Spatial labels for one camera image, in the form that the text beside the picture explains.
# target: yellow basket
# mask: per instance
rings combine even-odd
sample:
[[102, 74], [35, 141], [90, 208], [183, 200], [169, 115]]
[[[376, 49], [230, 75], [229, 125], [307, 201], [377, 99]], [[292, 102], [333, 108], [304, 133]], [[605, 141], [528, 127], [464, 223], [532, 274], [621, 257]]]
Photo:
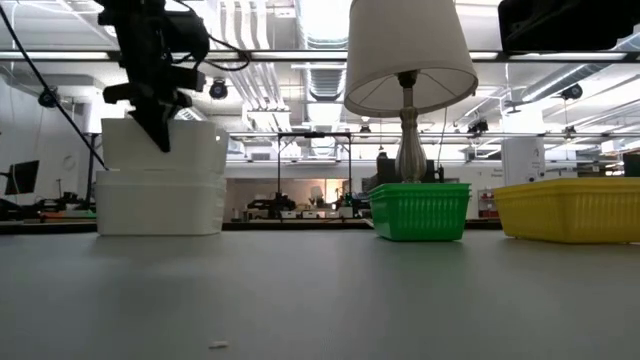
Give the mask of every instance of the yellow basket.
[[558, 179], [495, 190], [508, 236], [563, 243], [640, 242], [640, 178]]

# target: small white debris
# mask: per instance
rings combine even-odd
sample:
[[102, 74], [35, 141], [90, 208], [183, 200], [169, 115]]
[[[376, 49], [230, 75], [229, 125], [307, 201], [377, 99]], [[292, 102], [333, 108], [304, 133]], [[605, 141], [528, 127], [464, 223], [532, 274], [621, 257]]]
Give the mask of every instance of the small white debris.
[[222, 341], [214, 341], [213, 344], [209, 345], [209, 350], [217, 350], [217, 349], [226, 349], [229, 347], [229, 342]]

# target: green basket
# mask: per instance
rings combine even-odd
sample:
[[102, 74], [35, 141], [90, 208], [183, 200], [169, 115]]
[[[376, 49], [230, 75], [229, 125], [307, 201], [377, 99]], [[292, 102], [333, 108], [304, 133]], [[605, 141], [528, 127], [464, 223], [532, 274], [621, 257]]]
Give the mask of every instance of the green basket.
[[464, 233], [470, 184], [386, 184], [370, 194], [378, 235], [392, 241], [454, 241]]

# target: gray table surface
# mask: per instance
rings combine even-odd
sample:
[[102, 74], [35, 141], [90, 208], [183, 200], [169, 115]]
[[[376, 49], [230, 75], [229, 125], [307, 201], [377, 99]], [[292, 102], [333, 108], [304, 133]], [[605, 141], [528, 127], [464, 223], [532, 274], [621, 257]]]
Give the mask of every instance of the gray table surface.
[[0, 359], [637, 360], [640, 247], [3, 236]]

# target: white lamp shade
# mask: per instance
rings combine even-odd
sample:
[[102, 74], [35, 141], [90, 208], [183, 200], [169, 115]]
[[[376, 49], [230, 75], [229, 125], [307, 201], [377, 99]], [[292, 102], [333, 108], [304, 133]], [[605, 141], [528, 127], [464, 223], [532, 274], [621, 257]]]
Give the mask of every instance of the white lamp shade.
[[397, 74], [418, 70], [420, 114], [471, 95], [478, 77], [452, 0], [353, 0], [345, 107], [354, 114], [398, 117]]

